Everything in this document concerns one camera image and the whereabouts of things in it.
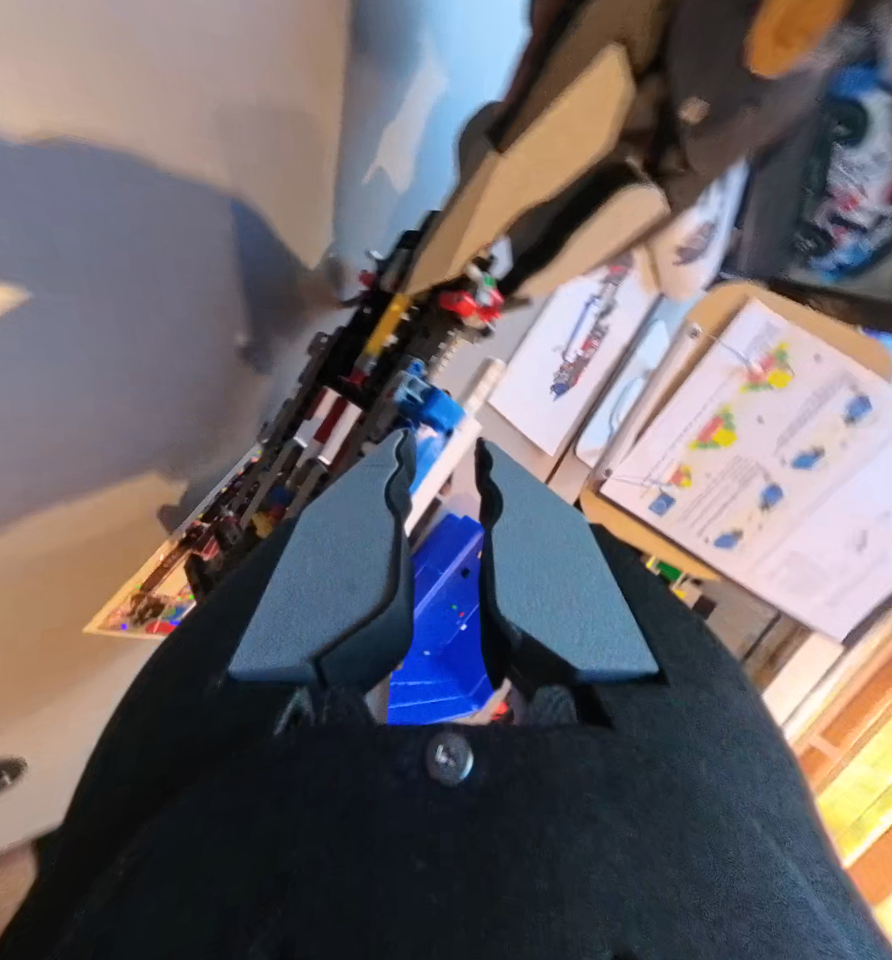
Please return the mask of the open instruction booklet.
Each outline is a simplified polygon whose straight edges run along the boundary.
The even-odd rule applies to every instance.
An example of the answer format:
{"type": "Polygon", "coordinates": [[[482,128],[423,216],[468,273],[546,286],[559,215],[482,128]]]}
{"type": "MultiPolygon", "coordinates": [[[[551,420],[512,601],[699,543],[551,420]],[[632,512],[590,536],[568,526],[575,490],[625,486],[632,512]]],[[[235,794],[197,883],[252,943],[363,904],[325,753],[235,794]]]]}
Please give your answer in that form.
{"type": "Polygon", "coordinates": [[[740,161],[633,251],[559,286],[489,398],[534,448],[556,455],[656,306],[688,304],[716,278],[749,165],[740,161]]]}

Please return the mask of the white stand base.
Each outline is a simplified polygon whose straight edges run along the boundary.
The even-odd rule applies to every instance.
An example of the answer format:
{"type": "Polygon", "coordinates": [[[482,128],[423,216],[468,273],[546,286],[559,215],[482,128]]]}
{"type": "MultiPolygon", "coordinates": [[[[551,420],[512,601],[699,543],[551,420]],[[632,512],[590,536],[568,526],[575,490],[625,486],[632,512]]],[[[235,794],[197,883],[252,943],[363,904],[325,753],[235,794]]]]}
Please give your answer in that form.
{"type": "Polygon", "coordinates": [[[679,319],[649,320],[623,355],[617,369],[610,374],[601,398],[574,445],[573,452],[585,467],[592,469],[596,466],[603,450],[620,430],[655,368],[665,357],[680,324],[679,319]]]}

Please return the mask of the toy brick car model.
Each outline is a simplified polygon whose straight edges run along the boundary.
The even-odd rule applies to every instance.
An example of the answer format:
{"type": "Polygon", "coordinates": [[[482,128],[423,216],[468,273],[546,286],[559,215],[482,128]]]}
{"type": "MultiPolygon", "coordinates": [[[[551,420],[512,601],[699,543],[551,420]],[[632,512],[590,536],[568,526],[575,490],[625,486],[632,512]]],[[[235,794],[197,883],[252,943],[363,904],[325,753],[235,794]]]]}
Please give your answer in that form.
{"type": "Polygon", "coordinates": [[[190,599],[204,600],[260,541],[401,428],[415,440],[415,490],[468,418],[434,377],[462,342],[494,333],[503,306],[497,258],[484,250],[458,277],[404,294],[430,223],[403,233],[388,256],[372,254],[373,268],[345,303],[351,318],[314,338],[294,391],[260,432],[258,455],[183,535],[190,599]]]}

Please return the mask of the blue plastic storage bin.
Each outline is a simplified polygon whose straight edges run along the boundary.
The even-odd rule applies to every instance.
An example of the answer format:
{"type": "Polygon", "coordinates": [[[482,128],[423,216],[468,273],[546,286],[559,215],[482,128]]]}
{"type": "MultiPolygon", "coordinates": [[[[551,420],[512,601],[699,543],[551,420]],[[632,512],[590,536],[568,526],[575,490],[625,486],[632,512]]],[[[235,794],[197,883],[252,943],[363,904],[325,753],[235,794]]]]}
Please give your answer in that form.
{"type": "Polygon", "coordinates": [[[413,640],[390,678],[389,725],[462,720],[492,697],[480,648],[483,540],[477,520],[447,513],[415,551],[413,640]]]}

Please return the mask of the grey desk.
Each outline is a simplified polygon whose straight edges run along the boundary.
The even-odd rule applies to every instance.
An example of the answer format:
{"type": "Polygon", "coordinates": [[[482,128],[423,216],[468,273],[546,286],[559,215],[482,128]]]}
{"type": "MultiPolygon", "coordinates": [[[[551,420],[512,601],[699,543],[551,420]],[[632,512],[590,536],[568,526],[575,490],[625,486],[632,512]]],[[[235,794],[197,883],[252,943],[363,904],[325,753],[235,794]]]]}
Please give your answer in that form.
{"type": "Polygon", "coordinates": [[[332,306],[259,211],[124,152],[0,139],[0,853],[53,829],[147,643],[82,628],[255,435],[332,306]]]}

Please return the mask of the shiny holographic sticker sheet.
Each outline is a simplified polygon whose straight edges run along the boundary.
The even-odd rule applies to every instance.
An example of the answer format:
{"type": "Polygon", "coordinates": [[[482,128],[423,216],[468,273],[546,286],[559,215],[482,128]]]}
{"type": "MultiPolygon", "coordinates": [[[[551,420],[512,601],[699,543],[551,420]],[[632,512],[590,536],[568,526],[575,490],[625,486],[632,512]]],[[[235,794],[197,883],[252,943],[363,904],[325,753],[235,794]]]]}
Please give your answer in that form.
{"type": "Polygon", "coordinates": [[[179,626],[196,604],[187,560],[195,556],[209,562],[218,557],[220,535],[212,531],[213,525],[235,513],[230,505],[259,458],[260,447],[254,444],[104,602],[83,627],[84,635],[159,640],[179,626]]]}

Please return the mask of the toy car packaging box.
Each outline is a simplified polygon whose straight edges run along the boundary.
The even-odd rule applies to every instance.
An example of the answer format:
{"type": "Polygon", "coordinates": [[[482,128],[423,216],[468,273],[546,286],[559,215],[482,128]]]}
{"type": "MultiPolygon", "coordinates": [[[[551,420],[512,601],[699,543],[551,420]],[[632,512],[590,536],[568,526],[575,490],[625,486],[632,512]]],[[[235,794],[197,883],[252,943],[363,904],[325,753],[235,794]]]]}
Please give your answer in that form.
{"type": "Polygon", "coordinates": [[[892,334],[892,32],[752,169],[728,270],[892,334]]]}

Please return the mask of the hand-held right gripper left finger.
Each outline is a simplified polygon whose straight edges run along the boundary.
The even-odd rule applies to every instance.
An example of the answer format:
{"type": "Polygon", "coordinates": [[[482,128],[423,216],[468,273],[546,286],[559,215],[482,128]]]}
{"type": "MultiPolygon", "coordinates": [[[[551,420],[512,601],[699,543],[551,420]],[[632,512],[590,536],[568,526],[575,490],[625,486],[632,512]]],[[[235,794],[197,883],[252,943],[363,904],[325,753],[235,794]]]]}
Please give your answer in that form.
{"type": "Polygon", "coordinates": [[[394,431],[299,516],[228,666],[237,682],[372,690],[403,660],[415,442],[394,431]]]}

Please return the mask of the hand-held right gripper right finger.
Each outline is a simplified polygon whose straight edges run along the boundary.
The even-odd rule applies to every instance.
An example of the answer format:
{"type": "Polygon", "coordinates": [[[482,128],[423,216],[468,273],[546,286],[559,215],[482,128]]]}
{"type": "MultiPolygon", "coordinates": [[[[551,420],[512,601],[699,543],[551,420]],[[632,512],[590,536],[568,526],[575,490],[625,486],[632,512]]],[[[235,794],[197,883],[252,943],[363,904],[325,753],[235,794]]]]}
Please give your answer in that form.
{"type": "Polygon", "coordinates": [[[524,694],[639,681],[660,667],[583,515],[485,438],[476,441],[487,677],[524,694]]]}

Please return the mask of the instruction booklet on stand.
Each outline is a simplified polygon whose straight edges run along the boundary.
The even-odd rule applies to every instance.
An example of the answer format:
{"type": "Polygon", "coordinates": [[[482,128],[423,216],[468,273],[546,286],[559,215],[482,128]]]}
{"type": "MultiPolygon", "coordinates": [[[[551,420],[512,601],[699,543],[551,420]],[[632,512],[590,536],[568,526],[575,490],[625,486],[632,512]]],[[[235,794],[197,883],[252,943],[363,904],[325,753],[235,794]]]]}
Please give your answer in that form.
{"type": "Polygon", "coordinates": [[[892,383],[758,299],[599,490],[838,642],[892,599],[892,383]]]}

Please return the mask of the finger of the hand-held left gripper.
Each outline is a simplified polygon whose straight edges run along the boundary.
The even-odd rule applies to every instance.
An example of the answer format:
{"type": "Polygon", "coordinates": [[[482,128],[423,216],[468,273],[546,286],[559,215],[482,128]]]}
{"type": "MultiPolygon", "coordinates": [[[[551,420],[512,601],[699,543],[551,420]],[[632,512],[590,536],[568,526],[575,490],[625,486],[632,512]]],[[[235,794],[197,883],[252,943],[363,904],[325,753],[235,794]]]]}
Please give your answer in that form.
{"type": "Polygon", "coordinates": [[[507,146],[487,146],[470,164],[420,245],[403,294],[415,297],[463,273],[527,210],[552,199],[616,146],[635,96],[625,48],[608,44],[562,92],[535,90],[535,119],[507,146]]]}
{"type": "Polygon", "coordinates": [[[670,215],[665,192],[633,169],[585,174],[513,223],[507,234],[512,265],[501,279],[501,294],[546,296],[622,258],[670,215]]]}

